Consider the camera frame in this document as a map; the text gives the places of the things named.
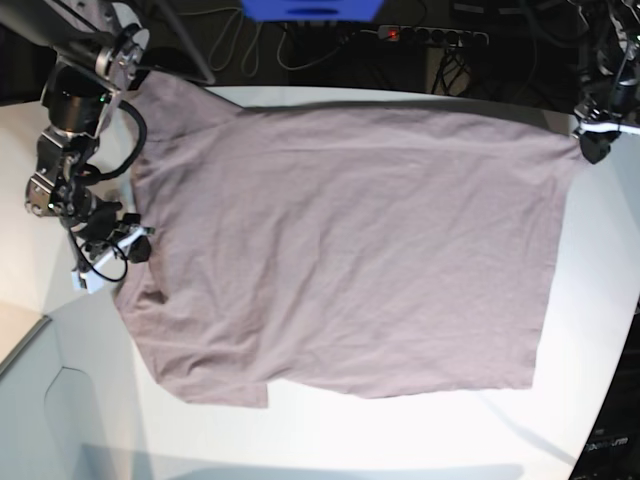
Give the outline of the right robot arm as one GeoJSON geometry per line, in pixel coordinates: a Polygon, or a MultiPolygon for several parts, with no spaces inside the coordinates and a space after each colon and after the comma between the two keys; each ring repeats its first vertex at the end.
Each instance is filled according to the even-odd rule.
{"type": "Polygon", "coordinates": [[[56,52],[41,101],[49,125],[36,147],[37,164],[25,191],[25,206],[38,217],[54,217],[66,230],[77,266],[96,272],[111,257],[126,264],[151,255],[153,231],[139,215],[122,214],[118,201],[104,201],[91,186],[120,177],[138,158],[146,123],[123,95],[139,72],[150,33],[138,19],[120,20],[113,1],[95,1],[87,11],[69,1],[4,1],[1,23],[26,40],[56,52]],[[90,164],[100,135],[123,111],[138,129],[121,165],[102,172],[90,164]]]}

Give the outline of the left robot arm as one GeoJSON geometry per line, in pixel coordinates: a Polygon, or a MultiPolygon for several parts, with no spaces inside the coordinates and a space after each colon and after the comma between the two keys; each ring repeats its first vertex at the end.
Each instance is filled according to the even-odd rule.
{"type": "Polygon", "coordinates": [[[580,41],[578,103],[573,132],[587,161],[597,164],[621,135],[639,134],[639,3],[577,1],[580,41]]]}

